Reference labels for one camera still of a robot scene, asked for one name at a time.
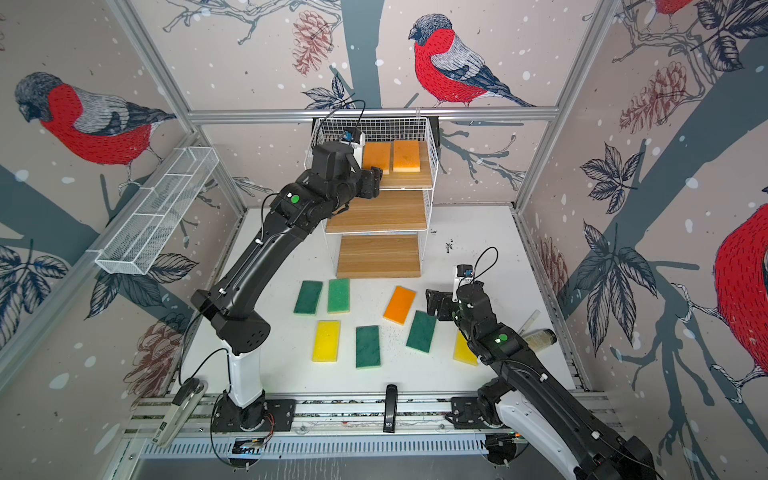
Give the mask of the orange sponge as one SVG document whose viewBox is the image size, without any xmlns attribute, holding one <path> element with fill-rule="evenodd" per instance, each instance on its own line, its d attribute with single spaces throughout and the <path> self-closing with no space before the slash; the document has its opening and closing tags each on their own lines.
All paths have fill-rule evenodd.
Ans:
<svg viewBox="0 0 768 480">
<path fill-rule="evenodd" d="M 420 142 L 418 140 L 393 142 L 392 171 L 394 173 L 419 173 L 421 171 Z"/>
<path fill-rule="evenodd" d="M 366 170 L 379 168 L 383 175 L 389 175 L 391 154 L 391 142 L 367 142 L 363 149 L 363 168 Z"/>
<path fill-rule="evenodd" d="M 396 286 L 385 309 L 383 318 L 398 325 L 404 325 L 413 305 L 416 293 L 413 290 Z"/>
</svg>

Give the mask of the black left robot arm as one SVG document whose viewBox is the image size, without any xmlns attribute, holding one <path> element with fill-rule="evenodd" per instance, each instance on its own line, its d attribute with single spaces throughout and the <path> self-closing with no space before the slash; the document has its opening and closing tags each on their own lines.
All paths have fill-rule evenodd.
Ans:
<svg viewBox="0 0 768 480">
<path fill-rule="evenodd" d="M 259 348 L 271 327 L 255 305 L 288 256 L 323 221 L 348 210 L 355 198 L 379 196 L 383 172 L 363 169 L 362 153 L 359 143 L 314 146 L 310 168 L 277 192 L 261 229 L 232 268 L 191 297 L 227 351 L 230 383 L 221 406 L 235 415 L 240 430 L 253 431 L 267 418 Z"/>
</svg>

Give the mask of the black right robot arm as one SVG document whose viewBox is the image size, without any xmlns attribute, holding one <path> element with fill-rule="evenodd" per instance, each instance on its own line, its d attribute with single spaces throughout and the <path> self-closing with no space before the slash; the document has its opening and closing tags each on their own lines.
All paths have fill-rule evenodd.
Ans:
<svg viewBox="0 0 768 480">
<path fill-rule="evenodd" d="M 496 374 L 477 392 L 482 420 L 522 435 L 566 479 L 655 479 L 649 448 L 594 416 L 499 322 L 481 282 L 456 293 L 428 290 L 427 312 L 452 321 L 469 350 Z"/>
</svg>

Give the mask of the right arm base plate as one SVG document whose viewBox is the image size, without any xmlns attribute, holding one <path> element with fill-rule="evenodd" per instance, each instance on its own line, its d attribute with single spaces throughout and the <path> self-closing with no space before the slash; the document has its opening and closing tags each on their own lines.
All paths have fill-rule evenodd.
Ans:
<svg viewBox="0 0 768 480">
<path fill-rule="evenodd" d="M 452 397 L 445 419 L 457 430 L 499 427 L 498 418 L 488 401 L 477 396 Z"/>
</svg>

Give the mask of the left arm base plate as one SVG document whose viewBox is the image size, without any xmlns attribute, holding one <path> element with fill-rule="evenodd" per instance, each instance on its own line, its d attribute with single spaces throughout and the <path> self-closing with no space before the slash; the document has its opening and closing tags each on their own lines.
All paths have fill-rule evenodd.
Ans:
<svg viewBox="0 0 768 480">
<path fill-rule="evenodd" d="M 257 399 L 240 408 L 225 395 L 215 403 L 210 430 L 213 433 L 288 432 L 297 402 L 295 399 Z"/>
</svg>

